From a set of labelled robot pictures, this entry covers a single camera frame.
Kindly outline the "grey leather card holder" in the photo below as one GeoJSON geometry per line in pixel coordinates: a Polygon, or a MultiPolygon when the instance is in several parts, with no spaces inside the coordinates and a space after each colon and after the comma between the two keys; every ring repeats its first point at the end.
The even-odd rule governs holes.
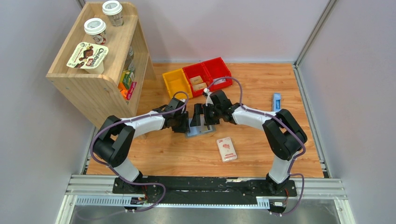
{"type": "Polygon", "coordinates": [[[203,135],[203,134],[212,133],[212,132],[216,131],[215,127],[213,126],[213,131],[203,132],[202,131],[202,127],[203,126],[195,126],[195,127],[191,127],[190,126],[190,131],[185,134],[185,137],[186,138],[192,138],[192,137],[197,137],[197,136],[200,136],[200,135],[203,135]]]}

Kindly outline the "grey credit card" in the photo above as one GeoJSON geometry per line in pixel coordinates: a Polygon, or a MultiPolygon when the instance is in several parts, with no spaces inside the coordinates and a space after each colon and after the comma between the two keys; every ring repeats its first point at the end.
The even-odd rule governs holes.
{"type": "Polygon", "coordinates": [[[219,78],[213,82],[213,85],[221,84],[221,83],[224,83],[225,81],[226,81],[225,78],[219,78]]]}

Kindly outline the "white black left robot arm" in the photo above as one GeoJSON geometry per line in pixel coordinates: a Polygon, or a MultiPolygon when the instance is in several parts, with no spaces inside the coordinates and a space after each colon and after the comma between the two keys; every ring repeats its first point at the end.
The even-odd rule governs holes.
{"type": "Polygon", "coordinates": [[[187,100],[172,98],[166,105],[150,112],[132,117],[107,117],[90,144],[91,157],[108,166],[125,182],[130,193],[138,193],[143,187],[141,172],[128,159],[133,139],[152,131],[171,128],[176,133],[186,133],[188,112],[187,100]]]}

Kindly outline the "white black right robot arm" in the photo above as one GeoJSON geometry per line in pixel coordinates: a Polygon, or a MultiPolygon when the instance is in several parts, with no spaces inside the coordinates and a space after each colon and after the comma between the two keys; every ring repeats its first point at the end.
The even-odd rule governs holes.
{"type": "Polygon", "coordinates": [[[307,135],[290,111],[265,112],[252,109],[242,103],[232,103],[222,90],[210,92],[204,89],[204,104],[194,105],[190,126],[218,125],[220,120],[246,125],[264,131],[274,161],[266,175],[266,188],[272,195],[279,195],[290,178],[291,166],[296,156],[304,149],[307,135]]]}

